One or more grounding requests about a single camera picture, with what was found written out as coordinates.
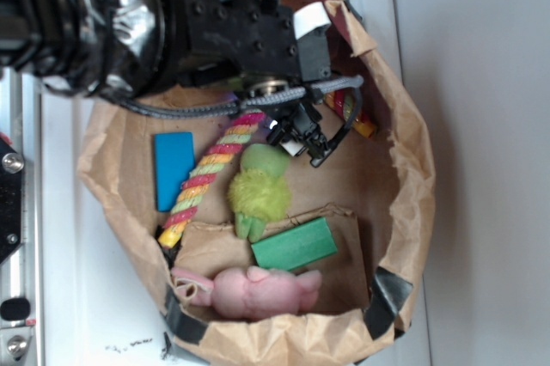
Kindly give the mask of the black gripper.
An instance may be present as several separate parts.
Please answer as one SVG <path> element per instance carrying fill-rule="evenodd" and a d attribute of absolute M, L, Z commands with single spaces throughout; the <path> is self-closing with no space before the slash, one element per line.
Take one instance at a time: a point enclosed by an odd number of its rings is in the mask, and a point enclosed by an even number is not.
<path fill-rule="evenodd" d="M 331 75 L 325 29 L 296 35 L 280 0 L 180 0 L 178 10 L 183 87 L 258 91 Z"/>

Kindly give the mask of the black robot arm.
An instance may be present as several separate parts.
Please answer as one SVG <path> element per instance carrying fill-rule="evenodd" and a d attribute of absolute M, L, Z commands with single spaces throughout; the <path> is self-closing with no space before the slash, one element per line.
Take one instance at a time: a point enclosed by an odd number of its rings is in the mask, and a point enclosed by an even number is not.
<path fill-rule="evenodd" d="M 330 74 L 325 37 L 280 0 L 1 0 L 1 64 L 112 101 Z"/>

